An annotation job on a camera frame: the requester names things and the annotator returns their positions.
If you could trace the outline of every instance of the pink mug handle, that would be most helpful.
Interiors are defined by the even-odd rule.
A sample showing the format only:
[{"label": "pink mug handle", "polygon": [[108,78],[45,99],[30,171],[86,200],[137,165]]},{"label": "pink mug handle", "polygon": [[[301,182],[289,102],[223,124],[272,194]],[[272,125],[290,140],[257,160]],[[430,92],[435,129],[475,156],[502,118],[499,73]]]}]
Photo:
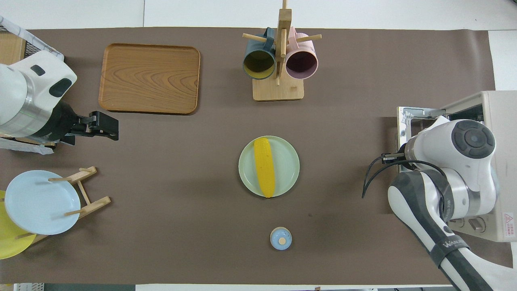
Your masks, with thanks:
[{"label": "pink mug handle", "polygon": [[298,42],[296,41],[296,29],[294,29],[294,26],[291,26],[291,28],[289,28],[289,37],[287,39],[289,40],[291,50],[297,50],[300,48]]}]

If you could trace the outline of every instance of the white floor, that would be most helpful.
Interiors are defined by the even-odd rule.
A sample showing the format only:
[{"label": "white floor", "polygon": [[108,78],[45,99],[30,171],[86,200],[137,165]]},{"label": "white floor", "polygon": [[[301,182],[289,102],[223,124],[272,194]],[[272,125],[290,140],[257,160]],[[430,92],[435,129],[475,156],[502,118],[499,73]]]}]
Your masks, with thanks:
[{"label": "white floor", "polygon": [[[1,0],[0,16],[25,29],[276,27],[281,3],[281,0]],[[512,0],[291,0],[288,8],[293,10],[296,27],[490,31],[496,89],[517,90],[517,4]],[[516,256],[517,251],[514,251],[514,261],[517,261]],[[137,290],[277,291],[315,287],[159,284],[139,285]],[[322,289],[366,287],[323,286]]]}]

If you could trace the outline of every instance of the corn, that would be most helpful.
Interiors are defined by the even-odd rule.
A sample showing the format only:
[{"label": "corn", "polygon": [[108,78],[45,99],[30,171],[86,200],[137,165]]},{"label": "corn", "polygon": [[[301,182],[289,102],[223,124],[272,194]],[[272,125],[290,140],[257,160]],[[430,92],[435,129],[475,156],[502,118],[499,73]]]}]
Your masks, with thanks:
[{"label": "corn", "polygon": [[275,193],[275,168],[269,140],[261,137],[253,143],[255,148],[255,166],[257,169],[258,184],[266,198]]}]

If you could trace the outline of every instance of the mug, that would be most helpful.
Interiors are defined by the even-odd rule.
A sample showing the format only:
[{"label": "mug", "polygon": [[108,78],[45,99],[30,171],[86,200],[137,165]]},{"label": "mug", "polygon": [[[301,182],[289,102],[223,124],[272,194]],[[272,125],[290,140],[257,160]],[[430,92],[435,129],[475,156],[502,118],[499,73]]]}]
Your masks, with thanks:
[{"label": "mug", "polygon": [[285,70],[289,76],[303,80],[314,75],[318,70],[318,58],[312,40],[296,42],[297,38],[308,36],[296,33],[294,27],[289,29],[289,44],[286,47]]},{"label": "mug", "polygon": [[268,27],[264,35],[266,42],[250,39],[246,46],[242,68],[246,75],[255,80],[268,78],[275,71],[275,30]]}]

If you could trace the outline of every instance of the small blue round object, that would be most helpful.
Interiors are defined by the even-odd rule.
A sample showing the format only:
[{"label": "small blue round object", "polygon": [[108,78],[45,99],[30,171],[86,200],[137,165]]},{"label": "small blue round object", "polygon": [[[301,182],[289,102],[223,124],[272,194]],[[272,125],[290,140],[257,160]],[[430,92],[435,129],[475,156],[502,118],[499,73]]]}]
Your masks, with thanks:
[{"label": "small blue round object", "polygon": [[271,241],[273,248],[283,251],[287,250],[291,246],[293,237],[287,228],[277,227],[271,232],[269,240]]}]

